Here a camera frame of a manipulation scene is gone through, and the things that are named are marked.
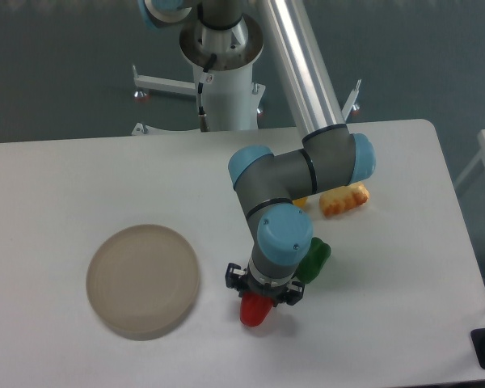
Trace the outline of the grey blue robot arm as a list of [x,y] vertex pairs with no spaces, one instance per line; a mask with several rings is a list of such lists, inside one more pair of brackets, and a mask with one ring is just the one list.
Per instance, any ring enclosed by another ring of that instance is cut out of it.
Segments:
[[306,8],[301,1],[140,1],[148,27],[179,26],[179,46],[191,65],[190,83],[135,76],[144,91],[191,94],[202,132],[247,131],[259,98],[252,67],[272,51],[301,143],[275,154],[249,145],[229,160],[232,187],[253,239],[248,264],[230,264],[226,286],[275,306],[294,305],[304,293],[299,266],[313,238],[309,216],[295,200],[368,179],[375,154],[370,140],[349,131],[335,96]]

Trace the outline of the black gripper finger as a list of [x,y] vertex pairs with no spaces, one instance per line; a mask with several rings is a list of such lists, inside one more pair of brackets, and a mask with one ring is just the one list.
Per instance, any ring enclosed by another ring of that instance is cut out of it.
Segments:
[[290,282],[275,288],[272,291],[273,305],[286,304],[294,306],[302,298],[305,290],[305,284],[299,280],[291,280]]
[[225,282],[228,289],[244,292],[247,289],[247,270],[237,264],[228,263]]

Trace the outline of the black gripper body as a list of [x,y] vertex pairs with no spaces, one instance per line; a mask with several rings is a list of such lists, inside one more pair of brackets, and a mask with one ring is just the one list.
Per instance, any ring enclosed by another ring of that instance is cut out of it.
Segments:
[[251,292],[259,294],[263,297],[270,297],[272,299],[272,291],[275,288],[281,287],[286,283],[290,282],[291,280],[296,280],[294,278],[289,278],[285,282],[281,282],[277,284],[275,281],[268,281],[266,280],[264,283],[261,283],[257,277],[247,268],[247,289],[244,292],[238,292],[240,297],[243,296],[244,293]]

